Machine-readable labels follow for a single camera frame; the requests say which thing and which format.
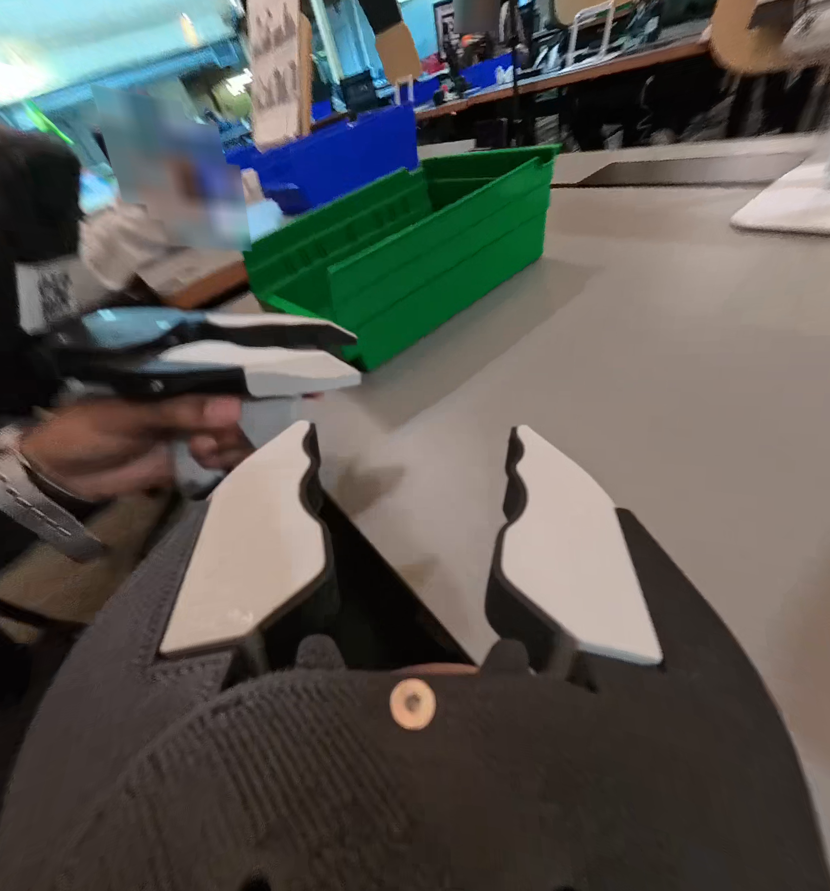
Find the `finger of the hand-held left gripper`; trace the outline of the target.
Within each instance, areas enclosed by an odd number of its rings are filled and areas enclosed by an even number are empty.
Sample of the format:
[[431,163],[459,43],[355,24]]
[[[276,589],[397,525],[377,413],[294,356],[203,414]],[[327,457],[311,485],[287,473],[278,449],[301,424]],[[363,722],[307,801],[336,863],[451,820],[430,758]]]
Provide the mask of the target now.
[[206,340],[266,349],[340,349],[358,343],[356,335],[331,321],[282,313],[205,313],[202,330]]
[[317,394],[361,383],[354,367],[321,349],[251,348],[227,341],[200,341],[166,350],[161,360],[214,370],[241,371],[249,398]]

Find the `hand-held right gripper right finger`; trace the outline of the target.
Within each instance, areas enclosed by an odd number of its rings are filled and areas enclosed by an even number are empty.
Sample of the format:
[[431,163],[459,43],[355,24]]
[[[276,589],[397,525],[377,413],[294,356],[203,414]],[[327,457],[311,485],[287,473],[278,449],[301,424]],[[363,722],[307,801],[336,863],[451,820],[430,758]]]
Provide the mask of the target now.
[[616,505],[577,462],[527,425],[510,429],[504,521],[486,585],[486,619],[523,646],[534,674],[580,659],[664,665]]

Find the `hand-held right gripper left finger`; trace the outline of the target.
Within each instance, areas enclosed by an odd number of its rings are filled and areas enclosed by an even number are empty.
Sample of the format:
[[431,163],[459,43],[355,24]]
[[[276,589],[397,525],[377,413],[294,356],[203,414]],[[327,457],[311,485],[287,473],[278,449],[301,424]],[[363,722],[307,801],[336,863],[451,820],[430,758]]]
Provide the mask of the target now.
[[298,420],[220,483],[176,594],[159,656],[230,652],[248,672],[270,668],[265,635],[292,612],[323,628],[335,617],[335,560],[320,516],[315,425]]

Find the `green plastic bin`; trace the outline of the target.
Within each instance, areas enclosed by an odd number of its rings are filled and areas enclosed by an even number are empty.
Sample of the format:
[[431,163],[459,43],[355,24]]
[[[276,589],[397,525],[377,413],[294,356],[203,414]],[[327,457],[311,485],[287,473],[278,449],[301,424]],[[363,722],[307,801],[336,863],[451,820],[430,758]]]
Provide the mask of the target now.
[[263,306],[354,333],[343,355],[372,371],[539,260],[560,151],[477,150],[399,169],[255,240],[249,288]]

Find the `blue plastic bin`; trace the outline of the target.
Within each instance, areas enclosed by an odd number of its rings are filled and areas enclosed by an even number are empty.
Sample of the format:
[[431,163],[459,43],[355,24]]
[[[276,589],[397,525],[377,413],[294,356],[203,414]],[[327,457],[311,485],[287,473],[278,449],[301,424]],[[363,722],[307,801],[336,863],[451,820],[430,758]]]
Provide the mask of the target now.
[[391,105],[277,148],[246,146],[226,157],[240,170],[256,172],[265,198],[296,217],[400,169],[416,169],[416,116],[409,105]]

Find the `person's left hand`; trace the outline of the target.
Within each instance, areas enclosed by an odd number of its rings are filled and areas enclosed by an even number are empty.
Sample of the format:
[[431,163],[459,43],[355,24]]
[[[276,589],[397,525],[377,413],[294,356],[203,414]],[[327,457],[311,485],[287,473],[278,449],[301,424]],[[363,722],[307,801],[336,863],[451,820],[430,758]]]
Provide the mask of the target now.
[[19,451],[71,496],[103,502],[175,483],[174,442],[199,467],[231,471],[253,453],[234,396],[183,395],[155,402],[93,398],[27,429]]

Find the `grey desk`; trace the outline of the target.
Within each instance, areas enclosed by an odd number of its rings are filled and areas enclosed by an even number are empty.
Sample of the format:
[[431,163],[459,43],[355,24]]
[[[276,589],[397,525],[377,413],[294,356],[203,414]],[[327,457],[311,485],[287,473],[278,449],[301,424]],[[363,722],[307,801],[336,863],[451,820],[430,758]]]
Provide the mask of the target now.
[[510,428],[631,510],[777,699],[830,854],[830,239],[737,232],[746,189],[579,189],[544,253],[312,412],[335,502],[474,660]]

